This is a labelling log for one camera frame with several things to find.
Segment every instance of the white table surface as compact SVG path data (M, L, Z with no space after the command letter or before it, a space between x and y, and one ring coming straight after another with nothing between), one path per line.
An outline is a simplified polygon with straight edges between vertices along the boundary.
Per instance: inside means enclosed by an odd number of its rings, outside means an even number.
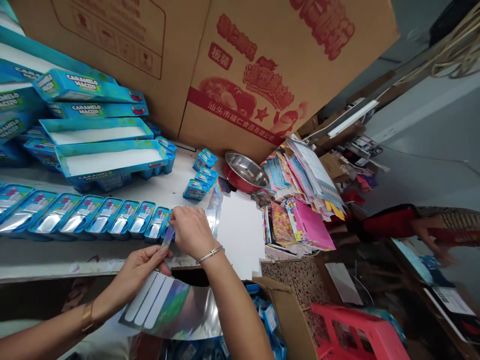
M195 175L192 166L196 157L195 152L178 148L170 174L154 176L147 181L137 177L123 188L108 193L93 193L124 200L151 201L170 209L178 205L206 209L211 191L200 202L182 197L189 179ZM220 174L222 163L223 159L219 159L213 168ZM0 182L76 193L62 174L48 172L39 164L23 169L0 169ZM0 283L116 274L132 251L147 246L150 245L142 240L35 242L0 237ZM171 268L196 266L195 260L182 254L174 244L171 250L175 255L167 261Z

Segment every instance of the person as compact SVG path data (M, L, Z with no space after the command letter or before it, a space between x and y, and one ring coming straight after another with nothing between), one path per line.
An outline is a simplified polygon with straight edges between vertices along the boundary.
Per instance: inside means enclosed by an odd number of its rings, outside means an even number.
M202 209L177 206L170 224L175 243L200 260L220 243L214 239ZM171 251L159 245L132 252L111 284L92 302L0 339L0 360L53 360L80 342L89 332L119 312L158 268L170 272L165 258ZM201 262L213 291L225 343L232 359L270 359L273 352L255 305L224 251Z
M456 263L449 254L452 247L480 245L480 212L456 207L401 204L365 220L350 220L329 233L350 233L350 236L338 241L337 246L417 236L441 264L449 266Z

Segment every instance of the woman's left hand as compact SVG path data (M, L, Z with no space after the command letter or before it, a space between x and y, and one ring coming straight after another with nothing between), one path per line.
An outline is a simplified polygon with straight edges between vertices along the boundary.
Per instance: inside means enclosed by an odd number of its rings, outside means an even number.
M132 252L111 284L93 302L93 319L107 320L120 311L140 291L155 268L171 276L172 272L164 260L172 257L173 253L160 245Z

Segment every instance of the floor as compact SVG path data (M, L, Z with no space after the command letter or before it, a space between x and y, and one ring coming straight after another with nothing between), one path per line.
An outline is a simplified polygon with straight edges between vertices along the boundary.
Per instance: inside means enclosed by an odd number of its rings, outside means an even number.
M316 342L314 334L321 338L328 338L323 318L313 314L310 309L310 303L324 304L330 301L314 258L304 257L299 261L264 262L261 265L261 271L263 276L292 289L308 323L313 340Z

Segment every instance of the woman's right hand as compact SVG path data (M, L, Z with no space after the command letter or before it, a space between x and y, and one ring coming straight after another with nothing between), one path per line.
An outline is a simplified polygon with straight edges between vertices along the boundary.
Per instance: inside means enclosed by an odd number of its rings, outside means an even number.
M175 207L171 212L170 225L175 228L175 244L196 261L220 246L201 208Z

